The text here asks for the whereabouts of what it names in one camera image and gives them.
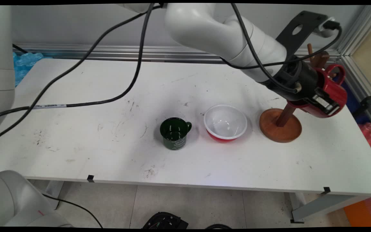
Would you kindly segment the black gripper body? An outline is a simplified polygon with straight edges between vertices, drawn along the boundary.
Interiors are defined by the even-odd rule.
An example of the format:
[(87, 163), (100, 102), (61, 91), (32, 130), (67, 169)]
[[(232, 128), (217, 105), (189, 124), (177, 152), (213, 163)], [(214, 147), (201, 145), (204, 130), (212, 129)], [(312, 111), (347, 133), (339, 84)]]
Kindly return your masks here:
[(315, 89), (318, 88), (318, 74), (309, 64), (304, 61), (291, 62), (281, 67), (279, 72), (273, 74), (273, 78), (281, 85), (294, 89), (301, 87), (297, 93), (283, 90), (270, 80), (264, 82), (269, 90), (275, 92), (288, 101), (295, 103), (311, 103), (313, 96), (316, 95)]

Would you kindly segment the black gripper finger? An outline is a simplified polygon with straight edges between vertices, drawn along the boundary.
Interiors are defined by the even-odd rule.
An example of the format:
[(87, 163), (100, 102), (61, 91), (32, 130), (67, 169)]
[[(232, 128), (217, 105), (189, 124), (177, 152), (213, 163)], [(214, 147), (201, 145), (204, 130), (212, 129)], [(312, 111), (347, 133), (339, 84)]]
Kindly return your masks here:
[(318, 108), (327, 116), (334, 115), (339, 109), (340, 105), (331, 99), (330, 95), (322, 88), (315, 88), (315, 95), (313, 101), (316, 102)]

